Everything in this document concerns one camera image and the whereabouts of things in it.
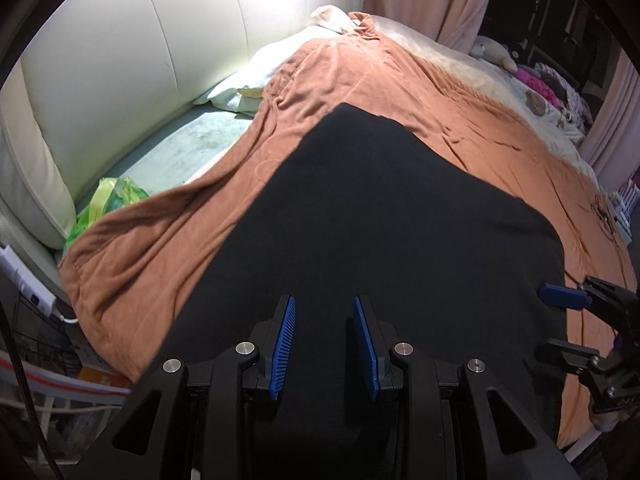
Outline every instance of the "light blue mattress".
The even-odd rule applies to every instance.
[[[231,147],[252,120],[217,110],[211,103],[195,106],[152,134],[104,176],[128,176],[149,195],[180,186]],[[97,183],[78,201],[78,212],[88,205],[95,187]]]

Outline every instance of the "black clamp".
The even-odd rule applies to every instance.
[[[434,360],[378,321],[366,296],[355,299],[353,319],[371,399],[399,403],[395,478],[578,479],[482,360]]]
[[[541,362],[578,376],[593,398],[594,413],[640,405],[640,302],[626,288],[588,276],[581,288],[542,285],[547,306],[588,310],[618,332],[614,352],[603,357],[593,348],[549,339],[536,351]]]
[[[258,323],[247,341],[217,358],[165,361],[136,385],[70,480],[190,478],[201,405],[206,405],[202,480],[252,478],[252,423],[261,407],[273,413],[295,318],[293,298],[282,296],[273,319]]]

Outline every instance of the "green plastic bag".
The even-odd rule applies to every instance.
[[[66,239],[64,250],[66,251],[85,229],[91,227],[107,213],[126,205],[135,204],[147,197],[146,191],[136,186],[128,176],[103,178],[89,205],[78,215],[78,222],[71,230],[69,238]]]

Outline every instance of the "white pillowcase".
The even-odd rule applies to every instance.
[[[309,40],[339,36],[340,34],[328,28],[311,25],[284,40],[270,43],[256,52],[242,70],[205,92],[193,104],[201,105],[211,101],[221,110],[254,116],[262,101],[262,90],[289,57]]]

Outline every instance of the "black cloth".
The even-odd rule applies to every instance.
[[[257,428],[258,469],[264,478],[382,478],[394,413],[362,396],[347,336],[353,298],[368,294],[379,319],[434,358],[484,360],[555,435],[564,375],[539,364],[534,348],[566,339],[566,315],[536,291],[563,283],[563,261],[551,224],[522,200],[401,124],[342,104],[238,222],[156,365],[217,356],[292,294],[289,368],[275,420]]]

